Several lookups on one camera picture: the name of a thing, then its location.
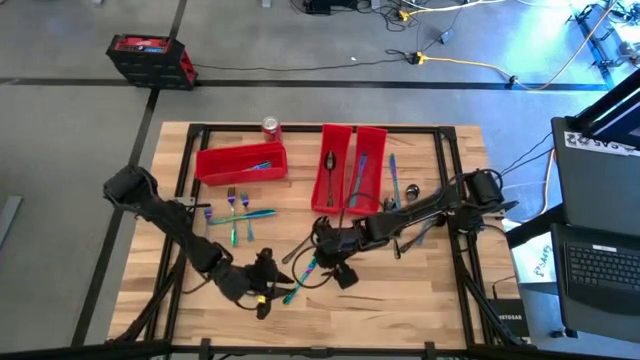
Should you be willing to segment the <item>black laptop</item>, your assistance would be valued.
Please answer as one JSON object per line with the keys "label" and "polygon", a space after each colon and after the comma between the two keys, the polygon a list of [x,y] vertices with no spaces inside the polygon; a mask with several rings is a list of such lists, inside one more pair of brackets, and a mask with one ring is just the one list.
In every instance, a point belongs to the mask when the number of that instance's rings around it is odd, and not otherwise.
{"label": "black laptop", "polygon": [[640,343],[640,238],[561,224],[550,234],[564,326]]}

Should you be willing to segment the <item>red and black toolbox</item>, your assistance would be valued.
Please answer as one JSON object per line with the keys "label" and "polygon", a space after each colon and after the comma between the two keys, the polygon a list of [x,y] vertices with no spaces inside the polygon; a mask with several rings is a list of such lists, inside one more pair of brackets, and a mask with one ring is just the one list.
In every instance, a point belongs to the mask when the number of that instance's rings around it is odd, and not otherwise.
{"label": "red and black toolbox", "polygon": [[190,91],[196,85],[198,73],[185,45],[171,37],[116,34],[106,55],[136,87]]}

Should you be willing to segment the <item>red soda can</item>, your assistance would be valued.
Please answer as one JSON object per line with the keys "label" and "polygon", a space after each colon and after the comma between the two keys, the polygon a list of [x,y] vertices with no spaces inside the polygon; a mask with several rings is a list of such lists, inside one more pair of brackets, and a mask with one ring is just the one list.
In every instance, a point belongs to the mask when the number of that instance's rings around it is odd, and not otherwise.
{"label": "red soda can", "polygon": [[273,116],[268,116],[261,123],[264,140],[267,143],[282,143],[282,128],[280,121]]}

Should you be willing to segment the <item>red plastic bin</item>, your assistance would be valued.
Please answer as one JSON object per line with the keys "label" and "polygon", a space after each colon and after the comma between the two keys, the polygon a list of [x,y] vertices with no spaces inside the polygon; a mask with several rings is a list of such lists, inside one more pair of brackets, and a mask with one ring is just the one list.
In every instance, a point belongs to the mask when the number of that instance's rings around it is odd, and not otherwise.
{"label": "red plastic bin", "polygon": [[[347,213],[371,215],[375,214],[381,207],[380,194],[386,137],[387,131],[385,129],[369,126],[357,127],[354,165],[347,193]],[[359,157],[363,152],[368,153],[368,159],[360,185],[359,200],[355,208],[350,208],[349,198],[356,179]]]}
{"label": "red plastic bin", "polygon": [[[338,214],[345,201],[347,155],[353,128],[346,125],[323,124],[320,157],[311,196],[311,208],[318,213]],[[334,155],[334,167],[325,166],[328,153]]]}
{"label": "red plastic bin", "polygon": [[[272,167],[244,172],[244,169],[264,161],[271,161]],[[277,180],[287,173],[286,150],[279,143],[211,148],[196,154],[195,177],[208,186]]]}

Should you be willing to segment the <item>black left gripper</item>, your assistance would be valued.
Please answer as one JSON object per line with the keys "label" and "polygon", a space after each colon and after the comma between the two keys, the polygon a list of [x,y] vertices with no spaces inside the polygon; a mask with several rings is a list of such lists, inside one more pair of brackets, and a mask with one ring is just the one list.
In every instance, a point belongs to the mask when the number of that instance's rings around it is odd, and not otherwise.
{"label": "black left gripper", "polygon": [[276,271],[273,250],[263,248],[256,254],[253,264],[243,267],[233,265],[233,256],[225,248],[221,249],[222,258],[214,267],[214,284],[230,301],[238,302],[244,295],[286,297],[292,289],[282,288],[274,283],[293,284],[294,280],[286,274]]}

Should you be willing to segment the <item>black metal stand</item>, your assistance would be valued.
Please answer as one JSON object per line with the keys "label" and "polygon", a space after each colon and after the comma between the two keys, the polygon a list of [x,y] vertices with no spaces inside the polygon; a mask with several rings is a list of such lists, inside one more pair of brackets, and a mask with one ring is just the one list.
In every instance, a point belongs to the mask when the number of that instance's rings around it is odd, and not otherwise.
{"label": "black metal stand", "polygon": [[567,0],[604,83],[613,88],[640,70],[640,0]]}

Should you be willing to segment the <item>white printed sheet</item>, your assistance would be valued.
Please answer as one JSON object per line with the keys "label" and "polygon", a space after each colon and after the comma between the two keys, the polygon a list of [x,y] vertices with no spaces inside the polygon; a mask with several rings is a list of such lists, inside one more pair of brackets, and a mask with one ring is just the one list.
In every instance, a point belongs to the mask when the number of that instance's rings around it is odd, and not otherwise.
{"label": "white printed sheet", "polygon": [[550,233],[530,239],[511,250],[519,283],[556,281],[554,252]]}

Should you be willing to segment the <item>black network switch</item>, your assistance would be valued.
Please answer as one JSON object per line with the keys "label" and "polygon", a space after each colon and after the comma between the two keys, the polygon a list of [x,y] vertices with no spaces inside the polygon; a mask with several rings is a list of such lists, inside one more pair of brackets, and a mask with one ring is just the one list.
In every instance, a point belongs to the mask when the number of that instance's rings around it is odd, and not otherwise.
{"label": "black network switch", "polygon": [[490,299],[499,319],[520,338],[529,337],[524,302],[521,299]]}

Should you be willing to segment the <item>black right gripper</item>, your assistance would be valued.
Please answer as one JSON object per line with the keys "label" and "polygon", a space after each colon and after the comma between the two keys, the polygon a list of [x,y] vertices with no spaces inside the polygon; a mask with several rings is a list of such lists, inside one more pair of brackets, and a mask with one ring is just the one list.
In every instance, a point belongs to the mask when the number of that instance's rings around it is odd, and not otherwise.
{"label": "black right gripper", "polygon": [[373,248],[364,218],[354,220],[351,227],[334,228],[328,217],[319,217],[313,224],[313,233],[314,258],[323,269],[333,269],[352,255]]}

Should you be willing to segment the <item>grey case with sticker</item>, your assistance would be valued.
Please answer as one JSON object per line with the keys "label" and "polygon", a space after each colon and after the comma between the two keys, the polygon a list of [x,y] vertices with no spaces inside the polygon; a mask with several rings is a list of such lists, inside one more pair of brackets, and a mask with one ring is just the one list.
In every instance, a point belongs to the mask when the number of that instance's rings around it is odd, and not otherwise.
{"label": "grey case with sticker", "polygon": [[640,236],[640,157],[570,147],[567,121],[555,117],[551,127],[567,221]]}

